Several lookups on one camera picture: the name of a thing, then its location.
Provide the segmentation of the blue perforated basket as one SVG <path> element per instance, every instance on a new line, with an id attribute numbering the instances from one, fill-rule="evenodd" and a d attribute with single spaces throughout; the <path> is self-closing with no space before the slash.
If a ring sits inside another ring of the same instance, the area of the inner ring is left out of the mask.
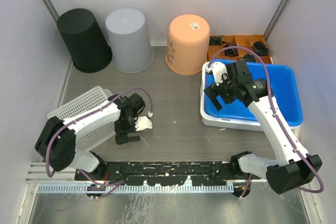
<path id="1" fill-rule="evenodd" d="M 96 86 L 75 99 L 65 103 L 61 107 L 51 111 L 48 113 L 47 118 L 49 119 L 56 116 L 57 118 L 64 120 L 66 118 L 78 116 L 102 105 L 110 96 L 112 96 L 111 91 L 100 86 Z M 85 136 L 76 139 L 76 148 L 85 152 L 91 151 L 114 135 L 114 123 L 107 123 L 87 133 Z"/>

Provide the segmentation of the orange bucket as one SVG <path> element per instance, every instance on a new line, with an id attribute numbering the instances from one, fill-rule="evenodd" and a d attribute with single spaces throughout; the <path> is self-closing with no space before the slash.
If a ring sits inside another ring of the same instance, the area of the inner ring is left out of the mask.
<path id="1" fill-rule="evenodd" d="M 174 18 L 168 30 L 166 63 L 175 73 L 193 75 L 207 61 L 210 27 L 205 19 L 193 14 Z"/>

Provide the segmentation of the blue plastic tub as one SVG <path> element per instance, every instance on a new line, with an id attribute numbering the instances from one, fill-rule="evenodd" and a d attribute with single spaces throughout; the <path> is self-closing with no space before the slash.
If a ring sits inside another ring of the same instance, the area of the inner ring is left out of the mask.
<path id="1" fill-rule="evenodd" d="M 299 127 L 303 122 L 303 115 L 293 71 L 284 65 L 267 64 L 266 67 L 279 109 L 290 127 Z M 236 100 L 226 105 L 220 97 L 217 99 L 222 106 L 220 111 L 216 110 L 206 95 L 204 96 L 203 108 L 207 115 L 218 119 L 242 120 L 248 123 L 257 121 L 240 101 Z"/>

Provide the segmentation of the grey bucket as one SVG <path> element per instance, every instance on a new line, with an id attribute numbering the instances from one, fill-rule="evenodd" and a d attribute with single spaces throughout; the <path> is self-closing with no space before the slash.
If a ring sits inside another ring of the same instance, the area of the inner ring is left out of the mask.
<path id="1" fill-rule="evenodd" d="M 125 73 L 138 73 L 153 62 L 145 15 L 134 8 L 111 12 L 105 20 L 114 66 Z"/>

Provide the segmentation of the black bucket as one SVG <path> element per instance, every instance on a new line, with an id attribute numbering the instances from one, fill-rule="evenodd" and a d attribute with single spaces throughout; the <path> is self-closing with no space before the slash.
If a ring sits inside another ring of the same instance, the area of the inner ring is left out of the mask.
<path id="1" fill-rule="evenodd" d="M 90 10 L 76 8 L 63 13 L 57 28 L 79 71 L 94 73 L 110 64 L 111 48 Z"/>

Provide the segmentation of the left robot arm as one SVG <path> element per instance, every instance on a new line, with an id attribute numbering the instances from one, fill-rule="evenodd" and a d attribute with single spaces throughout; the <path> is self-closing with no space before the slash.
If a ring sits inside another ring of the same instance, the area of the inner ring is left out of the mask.
<path id="1" fill-rule="evenodd" d="M 71 167 L 84 171 L 93 180 L 101 179 L 107 168 L 92 149 L 112 136 L 119 145 L 139 141 L 139 136 L 128 134 L 152 128 L 153 112 L 141 116 L 144 109 L 142 97 L 134 93 L 129 97 L 113 95 L 71 118 L 49 118 L 35 144 L 35 150 L 45 160 L 47 176 Z"/>

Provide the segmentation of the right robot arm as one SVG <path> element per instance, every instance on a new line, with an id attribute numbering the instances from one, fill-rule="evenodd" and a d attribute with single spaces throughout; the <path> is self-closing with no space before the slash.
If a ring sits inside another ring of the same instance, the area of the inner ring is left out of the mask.
<path id="1" fill-rule="evenodd" d="M 214 79 L 203 92 L 216 110 L 223 108 L 220 101 L 225 104 L 240 101 L 259 122 L 276 157 L 270 160 L 249 151 L 233 155 L 230 160 L 233 177 L 256 175 L 266 179 L 272 190 L 280 195 L 295 188 L 312 193 L 313 190 L 304 185 L 316 178 L 320 184 L 316 192 L 323 192 L 324 185 L 318 175 L 322 160 L 317 154 L 311 155 L 294 135 L 279 109 L 269 76 L 253 79 L 245 61 L 206 62 L 202 73 Z"/>

